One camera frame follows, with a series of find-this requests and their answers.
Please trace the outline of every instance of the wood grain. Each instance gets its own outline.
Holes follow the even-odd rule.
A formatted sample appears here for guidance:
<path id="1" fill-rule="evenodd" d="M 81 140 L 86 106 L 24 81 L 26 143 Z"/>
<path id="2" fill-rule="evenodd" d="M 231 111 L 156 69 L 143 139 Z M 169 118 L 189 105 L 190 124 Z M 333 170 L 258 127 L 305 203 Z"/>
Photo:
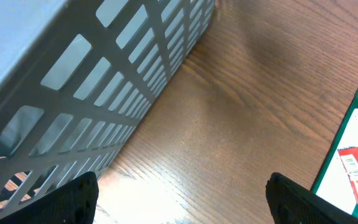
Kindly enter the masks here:
<path id="1" fill-rule="evenodd" d="M 310 188 L 357 87 L 358 1 L 216 0 L 99 207 L 116 223 L 272 223 L 270 174 Z"/>

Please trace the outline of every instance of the barcode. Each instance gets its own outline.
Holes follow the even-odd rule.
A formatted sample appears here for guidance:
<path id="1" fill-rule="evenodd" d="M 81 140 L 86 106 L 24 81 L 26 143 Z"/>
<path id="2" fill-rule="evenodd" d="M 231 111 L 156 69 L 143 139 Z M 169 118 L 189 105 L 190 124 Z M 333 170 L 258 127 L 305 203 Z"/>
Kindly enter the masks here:
<path id="1" fill-rule="evenodd" d="M 358 163 L 353 155 L 341 156 L 346 172 L 349 174 L 351 181 L 358 180 Z"/>

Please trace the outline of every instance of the white label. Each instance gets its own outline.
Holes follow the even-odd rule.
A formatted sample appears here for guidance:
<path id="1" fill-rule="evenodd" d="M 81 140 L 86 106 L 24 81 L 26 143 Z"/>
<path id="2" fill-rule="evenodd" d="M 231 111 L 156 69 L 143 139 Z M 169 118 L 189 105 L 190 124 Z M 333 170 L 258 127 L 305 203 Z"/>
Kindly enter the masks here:
<path id="1" fill-rule="evenodd" d="M 353 111 L 337 149 L 348 147 L 358 147 L 358 109 Z M 357 180 L 358 175 L 351 176 L 351 179 L 353 178 Z M 316 194 L 342 211 L 352 214 L 357 202 L 348 171 L 345 171 L 338 151 L 335 151 Z"/>
<path id="2" fill-rule="evenodd" d="M 353 155 L 341 156 L 343 164 L 345 165 L 347 174 L 351 181 L 358 180 L 358 163 Z"/>

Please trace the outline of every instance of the plastic crate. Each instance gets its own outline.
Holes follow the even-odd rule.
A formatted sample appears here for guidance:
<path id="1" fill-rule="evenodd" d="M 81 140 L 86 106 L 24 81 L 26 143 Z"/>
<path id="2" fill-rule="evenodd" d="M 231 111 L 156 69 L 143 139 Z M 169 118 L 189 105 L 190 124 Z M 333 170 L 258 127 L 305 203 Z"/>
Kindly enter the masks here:
<path id="1" fill-rule="evenodd" d="M 214 0 L 0 1 L 0 218 L 108 168 Z"/>

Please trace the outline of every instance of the table surface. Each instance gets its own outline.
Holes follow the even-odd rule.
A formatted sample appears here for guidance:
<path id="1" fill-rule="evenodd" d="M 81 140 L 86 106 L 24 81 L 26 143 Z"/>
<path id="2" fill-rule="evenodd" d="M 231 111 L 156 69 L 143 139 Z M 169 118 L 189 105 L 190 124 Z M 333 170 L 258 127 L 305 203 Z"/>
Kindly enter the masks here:
<path id="1" fill-rule="evenodd" d="M 272 223 L 271 173 L 309 189 L 357 87 L 358 1 L 216 0 L 99 180 L 96 222 Z"/>

